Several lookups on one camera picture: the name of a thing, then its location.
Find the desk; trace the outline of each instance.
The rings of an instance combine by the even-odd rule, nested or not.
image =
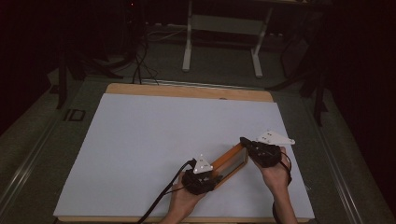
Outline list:
[[[198,15],[192,12],[192,1],[189,1],[188,20],[187,20],[187,41],[186,49],[184,52],[182,70],[184,72],[190,71],[191,64],[191,33],[192,30],[206,30],[214,32],[224,32],[242,35],[256,35],[258,37],[257,43],[251,49],[251,58],[256,77],[262,77],[262,67],[259,60],[259,52],[262,47],[262,41],[265,37],[268,23],[271,19],[275,7],[298,7],[303,10],[324,11],[328,10],[329,4],[314,4],[317,1],[301,2],[295,0],[258,0],[257,2],[263,3],[268,6],[268,10],[263,12],[266,14],[263,21],[242,20],[236,18],[225,18],[217,16]]]
[[[61,221],[137,221],[185,161],[202,153],[212,162],[242,135],[253,139],[267,129],[287,135],[272,101],[264,91],[109,85],[54,215]],[[293,166],[290,198],[296,216],[307,221],[312,207],[293,151],[286,149]],[[185,221],[273,221],[272,202],[248,162]],[[164,197],[147,222],[159,221],[168,204]]]

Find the white bracket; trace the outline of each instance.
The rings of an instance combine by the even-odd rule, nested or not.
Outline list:
[[[282,136],[274,131],[268,131],[257,138],[258,142],[268,145],[294,145],[295,141],[288,137]]]
[[[197,175],[197,174],[212,171],[212,170],[213,170],[213,166],[210,165],[209,162],[207,162],[204,159],[203,155],[201,154],[199,160],[197,160],[197,163],[195,164],[193,173],[195,173]]]

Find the person's hand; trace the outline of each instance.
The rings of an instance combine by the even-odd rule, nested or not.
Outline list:
[[[284,147],[281,147],[280,151],[286,154],[286,149]],[[288,167],[288,169],[290,169],[290,162],[283,153],[282,162]],[[271,192],[275,193],[276,190],[287,189],[289,184],[288,171],[280,163],[268,168],[262,168],[258,163],[254,163],[262,172],[262,178],[264,179],[265,185],[267,185]]]
[[[183,189],[181,178],[184,172],[180,173],[177,184],[172,187],[172,198],[169,204],[168,214],[163,218],[160,223],[179,223],[185,217],[189,216],[194,210],[195,205],[205,197],[206,194],[194,195]]]

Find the gray floor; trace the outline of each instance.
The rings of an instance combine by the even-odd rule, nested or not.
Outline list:
[[[254,77],[248,48],[194,46],[189,73],[181,71],[184,46],[172,40],[149,42],[142,77],[156,76],[160,85],[221,85],[227,88],[264,90],[285,80],[279,60],[281,42],[265,40],[260,54],[264,78]],[[118,71],[130,82],[135,64]],[[56,71],[49,77],[56,82]],[[45,93],[0,137],[0,191],[7,187],[33,150],[34,168],[24,172],[23,188],[4,194],[1,223],[52,223],[53,210],[74,163],[106,86],[115,80],[91,73],[84,82],[70,80],[69,100],[56,110],[57,96]],[[155,84],[152,78],[144,83]],[[286,129],[296,140],[293,147],[317,220],[310,223],[396,223],[372,179],[359,149],[340,115],[332,94],[325,92],[328,112],[323,127],[312,117],[313,99],[301,98],[296,83],[272,92]],[[85,110],[83,121],[63,121],[67,109]]]

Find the white metal leg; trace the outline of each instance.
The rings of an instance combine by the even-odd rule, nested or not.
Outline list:
[[[183,59],[183,72],[190,71],[190,62],[191,62],[191,17],[192,17],[192,0],[189,1],[189,17],[187,18],[187,43],[186,49],[184,50],[184,59]]]
[[[259,51],[260,51],[260,48],[262,47],[262,41],[264,40],[265,32],[267,30],[268,22],[271,18],[272,11],[273,11],[273,9],[270,7],[268,9],[268,13],[265,18],[265,22],[262,23],[262,29],[260,30],[259,40],[256,44],[256,47],[251,50],[251,59],[253,61],[254,73],[256,74],[256,77],[258,77],[258,78],[262,77],[262,67],[260,66]]]

